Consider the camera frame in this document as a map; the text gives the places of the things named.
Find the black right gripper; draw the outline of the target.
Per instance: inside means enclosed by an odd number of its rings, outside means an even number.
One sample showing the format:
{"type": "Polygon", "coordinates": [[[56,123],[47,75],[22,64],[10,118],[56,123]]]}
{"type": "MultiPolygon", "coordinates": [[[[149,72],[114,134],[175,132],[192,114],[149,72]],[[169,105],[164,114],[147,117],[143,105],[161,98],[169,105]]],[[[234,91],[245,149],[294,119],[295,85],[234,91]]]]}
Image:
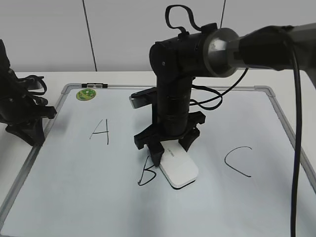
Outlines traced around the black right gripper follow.
{"type": "Polygon", "coordinates": [[[202,112],[189,112],[194,77],[172,82],[157,79],[157,103],[152,105],[152,124],[134,136],[138,149],[147,145],[154,166],[160,166],[164,147],[161,141],[178,140],[187,152],[199,137],[198,124],[205,123],[202,112]]]}

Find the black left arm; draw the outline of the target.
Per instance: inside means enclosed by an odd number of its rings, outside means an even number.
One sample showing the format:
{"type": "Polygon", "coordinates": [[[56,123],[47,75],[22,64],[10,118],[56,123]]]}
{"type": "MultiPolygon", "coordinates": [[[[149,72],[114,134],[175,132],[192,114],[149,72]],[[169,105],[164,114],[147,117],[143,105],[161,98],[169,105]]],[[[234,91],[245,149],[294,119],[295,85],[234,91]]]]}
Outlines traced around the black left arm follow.
{"type": "Polygon", "coordinates": [[[43,97],[47,86],[43,76],[18,78],[10,67],[3,41],[0,42],[0,122],[30,146],[45,141],[42,120],[55,118],[57,111],[43,97]]]}

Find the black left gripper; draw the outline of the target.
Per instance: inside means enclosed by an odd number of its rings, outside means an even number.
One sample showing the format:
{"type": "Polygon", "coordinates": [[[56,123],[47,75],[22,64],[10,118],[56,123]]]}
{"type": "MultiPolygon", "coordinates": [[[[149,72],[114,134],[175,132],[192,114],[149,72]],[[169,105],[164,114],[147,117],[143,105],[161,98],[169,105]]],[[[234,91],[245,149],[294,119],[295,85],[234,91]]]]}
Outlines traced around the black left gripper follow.
{"type": "Polygon", "coordinates": [[[0,121],[18,123],[8,125],[6,132],[30,146],[41,146],[45,141],[42,118],[53,119],[57,112],[43,98],[47,86],[43,76],[18,78],[12,71],[0,72],[0,121]]]}

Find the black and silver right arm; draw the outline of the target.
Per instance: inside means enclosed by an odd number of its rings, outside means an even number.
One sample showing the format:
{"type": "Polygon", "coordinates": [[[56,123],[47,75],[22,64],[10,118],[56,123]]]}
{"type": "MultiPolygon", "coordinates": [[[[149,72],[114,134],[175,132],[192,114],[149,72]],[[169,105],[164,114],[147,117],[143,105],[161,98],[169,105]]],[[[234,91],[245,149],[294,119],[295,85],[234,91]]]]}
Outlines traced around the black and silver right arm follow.
{"type": "Polygon", "coordinates": [[[196,77],[226,78],[239,68],[291,70],[290,50],[298,68],[316,80],[316,26],[267,26],[243,37],[229,28],[208,24],[196,34],[183,32],[156,42],[150,64],[157,77],[155,87],[131,95],[135,108],[152,107],[152,124],[134,136],[138,149],[148,147],[152,162],[160,165],[163,141],[177,140],[188,150],[199,136],[202,112],[190,112],[196,77]]]}

